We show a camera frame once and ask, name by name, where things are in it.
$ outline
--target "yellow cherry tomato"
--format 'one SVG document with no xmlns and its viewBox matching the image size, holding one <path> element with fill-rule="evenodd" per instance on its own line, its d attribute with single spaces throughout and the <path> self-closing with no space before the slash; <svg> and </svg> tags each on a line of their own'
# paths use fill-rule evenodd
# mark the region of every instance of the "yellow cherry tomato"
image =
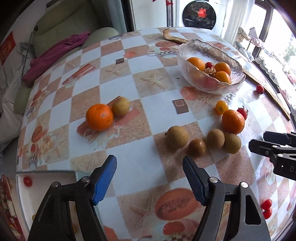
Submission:
<svg viewBox="0 0 296 241">
<path fill-rule="evenodd" d="M 219 100 L 216 104 L 215 110 L 219 115 L 223 115 L 224 112 L 228 110 L 228 104 L 223 100 Z"/>
</svg>

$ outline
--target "pink cloth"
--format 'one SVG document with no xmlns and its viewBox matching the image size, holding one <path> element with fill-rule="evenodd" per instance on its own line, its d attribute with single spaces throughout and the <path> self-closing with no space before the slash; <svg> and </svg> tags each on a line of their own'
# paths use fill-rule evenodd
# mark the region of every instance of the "pink cloth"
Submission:
<svg viewBox="0 0 296 241">
<path fill-rule="evenodd" d="M 42 75 L 50 66 L 70 50 L 81 46 L 88 38 L 89 32 L 80 35 L 73 34 L 70 38 L 64 39 L 45 51 L 39 58 L 31 60 L 31 68 L 23 77 L 28 87 L 34 85 L 35 80 Z"/>
</svg>

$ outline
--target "red tag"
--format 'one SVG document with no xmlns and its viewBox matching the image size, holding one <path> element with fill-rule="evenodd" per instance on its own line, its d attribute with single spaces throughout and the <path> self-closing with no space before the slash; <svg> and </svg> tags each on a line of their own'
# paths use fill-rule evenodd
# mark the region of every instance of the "red tag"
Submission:
<svg viewBox="0 0 296 241">
<path fill-rule="evenodd" d="M 4 42 L 0 45 L 0 59 L 1 64 L 3 65 L 11 51 L 15 48 L 15 40 L 13 39 L 12 32 L 8 35 L 8 37 L 4 40 Z"/>
</svg>

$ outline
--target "mandarin orange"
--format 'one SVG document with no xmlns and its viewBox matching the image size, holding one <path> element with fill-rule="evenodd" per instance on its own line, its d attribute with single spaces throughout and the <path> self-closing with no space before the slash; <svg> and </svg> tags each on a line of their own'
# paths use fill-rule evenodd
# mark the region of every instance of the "mandarin orange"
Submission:
<svg viewBox="0 0 296 241">
<path fill-rule="evenodd" d="M 216 70 L 217 72 L 219 72 L 219 71 L 224 71 L 224 72 L 226 72 L 228 75 L 231 74 L 231 69 L 230 69 L 229 65 L 228 65 L 227 63 L 225 63 L 225 62 L 219 62 L 219 63 L 216 63 L 216 64 L 215 64 L 215 70 Z"/>
<path fill-rule="evenodd" d="M 191 58 L 187 59 L 187 61 L 190 62 L 191 64 L 193 64 L 195 67 L 197 67 L 200 71 L 205 70 L 205 62 L 202 61 L 200 58 L 191 57 Z"/>
<path fill-rule="evenodd" d="M 105 104 L 95 104 L 86 112 L 88 126 L 96 131 L 104 131 L 113 123 L 113 113 Z"/>
<path fill-rule="evenodd" d="M 222 127 L 229 133 L 239 134 L 244 129 L 244 117 L 235 110 L 227 110 L 222 115 Z"/>
<path fill-rule="evenodd" d="M 229 75 L 225 71 L 217 72 L 214 77 L 219 80 L 220 82 L 225 82 L 231 84 L 231 80 Z"/>
</svg>

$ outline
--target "clear glass fruit bowl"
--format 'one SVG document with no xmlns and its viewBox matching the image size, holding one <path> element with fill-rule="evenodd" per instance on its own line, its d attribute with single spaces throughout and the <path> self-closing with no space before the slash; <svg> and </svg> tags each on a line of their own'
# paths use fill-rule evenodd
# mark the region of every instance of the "clear glass fruit bowl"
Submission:
<svg viewBox="0 0 296 241">
<path fill-rule="evenodd" d="M 218 62 L 225 62 L 231 69 L 231 84 L 220 82 L 214 77 L 209 76 L 189 63 L 187 59 L 197 57 L 215 65 Z M 181 44 L 178 48 L 178 66 L 183 77 L 198 90 L 211 94 L 226 94 L 236 91 L 238 86 L 244 81 L 246 75 L 243 73 L 242 66 L 223 53 L 220 49 L 198 39 L 190 40 L 186 44 Z"/>
</svg>

